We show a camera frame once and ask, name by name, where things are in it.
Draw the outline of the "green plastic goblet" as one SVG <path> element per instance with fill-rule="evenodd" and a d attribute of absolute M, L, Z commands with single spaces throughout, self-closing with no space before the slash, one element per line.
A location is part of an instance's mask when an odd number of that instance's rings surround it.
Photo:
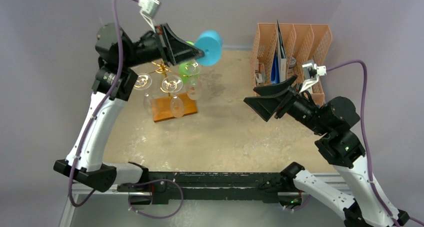
<path fill-rule="evenodd" d="M 195 72 L 197 70 L 197 62 L 195 59 L 183 62 L 179 65 L 178 70 L 182 82 L 185 84 L 188 81 L 189 77 L 195 75 Z"/>

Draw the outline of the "blue plastic goblet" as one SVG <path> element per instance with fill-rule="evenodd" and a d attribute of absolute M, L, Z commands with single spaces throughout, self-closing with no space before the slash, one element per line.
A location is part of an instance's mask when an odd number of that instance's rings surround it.
<path fill-rule="evenodd" d="M 223 40 L 217 31 L 204 31 L 194 43 L 196 48 L 204 52 L 204 56 L 197 58 L 196 61 L 206 67 L 215 65 L 221 59 L 222 45 Z"/>

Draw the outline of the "clear flute wine glass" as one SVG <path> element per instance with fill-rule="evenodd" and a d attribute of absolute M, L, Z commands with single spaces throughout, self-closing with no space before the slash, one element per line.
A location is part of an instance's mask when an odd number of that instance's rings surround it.
<path fill-rule="evenodd" d="M 143 92 L 143 106 L 145 110 L 152 116 L 154 109 L 157 107 L 156 99 L 150 93 L 149 88 L 153 83 L 152 77 L 148 73 L 138 75 L 133 88 Z"/>

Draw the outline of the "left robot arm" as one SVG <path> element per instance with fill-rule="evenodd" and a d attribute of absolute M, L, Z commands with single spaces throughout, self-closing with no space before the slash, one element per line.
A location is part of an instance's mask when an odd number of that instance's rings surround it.
<path fill-rule="evenodd" d="M 97 32 L 95 50 L 99 69 L 95 75 L 90 105 L 79 136 L 54 170 L 95 191 L 105 192 L 112 185 L 129 183 L 138 192 L 146 190 L 149 178 L 143 167 L 103 162 L 103 155 L 114 123 L 133 90 L 145 90 L 152 84 L 150 74 L 138 74 L 134 67 L 156 60 L 164 66 L 200 59 L 207 49 L 199 42 L 190 44 L 171 30 L 168 24 L 156 26 L 137 41 L 115 23 L 103 25 Z"/>

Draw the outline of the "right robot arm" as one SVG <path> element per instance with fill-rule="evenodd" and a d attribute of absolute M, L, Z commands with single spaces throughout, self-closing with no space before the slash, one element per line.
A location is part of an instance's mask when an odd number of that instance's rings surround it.
<path fill-rule="evenodd" d="M 254 88 L 256 96 L 244 102 L 263 120 L 288 114 L 310 129 L 322 157 L 346 182 L 350 194 L 319 180 L 297 162 L 281 172 L 280 183 L 288 191 L 305 191 L 334 211 L 347 227 L 397 227 L 405 225 L 409 214 L 396 208 L 380 192 L 381 186 L 368 167 L 366 148 L 352 127 L 360 121 L 351 100 L 338 96 L 319 106 L 308 91 L 300 91 L 296 76 L 278 84 Z"/>

